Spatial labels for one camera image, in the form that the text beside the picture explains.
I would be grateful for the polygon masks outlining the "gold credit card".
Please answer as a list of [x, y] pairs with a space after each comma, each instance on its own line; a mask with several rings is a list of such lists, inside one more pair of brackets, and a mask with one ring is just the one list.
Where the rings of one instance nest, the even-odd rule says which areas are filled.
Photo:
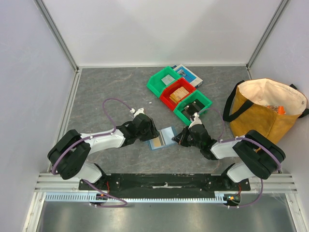
[[151, 144], [152, 144], [152, 149], [158, 149], [158, 148], [161, 148], [163, 146], [162, 139], [160, 137], [154, 138], [151, 141]]

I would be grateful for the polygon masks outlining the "blue card holder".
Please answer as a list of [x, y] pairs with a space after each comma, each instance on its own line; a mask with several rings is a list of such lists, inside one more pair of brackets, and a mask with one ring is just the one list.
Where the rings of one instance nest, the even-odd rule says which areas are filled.
[[[167, 128], [164, 128], [164, 129], [160, 129], [159, 133], [160, 133], [159, 137], [162, 139], [162, 144], [163, 144], [163, 146], [161, 148], [165, 148], [165, 147], [168, 147], [168, 146], [176, 144], [176, 142], [174, 142], [172, 140], [172, 138], [176, 135], [176, 130], [175, 130], [175, 128], [173, 126], [167, 127]], [[147, 141], [150, 150], [161, 149], [161, 148], [152, 149], [151, 141], [152, 141], [152, 139]]]

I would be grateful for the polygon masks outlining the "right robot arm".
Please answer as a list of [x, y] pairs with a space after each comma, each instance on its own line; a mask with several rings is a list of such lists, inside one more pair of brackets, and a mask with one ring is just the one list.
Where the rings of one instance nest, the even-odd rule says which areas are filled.
[[240, 163], [231, 164], [221, 174], [221, 184], [226, 190], [233, 190], [241, 181], [254, 176], [268, 179], [281, 169], [286, 158], [282, 149], [256, 130], [224, 141], [212, 139], [203, 124], [196, 124], [185, 127], [172, 140], [184, 147], [198, 148], [208, 160], [240, 158]]

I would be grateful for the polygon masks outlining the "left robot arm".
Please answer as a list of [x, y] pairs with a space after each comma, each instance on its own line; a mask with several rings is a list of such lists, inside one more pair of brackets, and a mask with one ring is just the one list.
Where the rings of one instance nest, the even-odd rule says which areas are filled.
[[122, 148], [135, 143], [157, 138], [160, 135], [152, 118], [141, 113], [132, 121], [98, 133], [68, 131], [49, 151], [47, 157], [52, 164], [52, 174], [69, 180], [77, 177], [86, 180], [97, 190], [106, 186], [106, 174], [94, 163], [88, 162], [90, 154], [110, 148]]

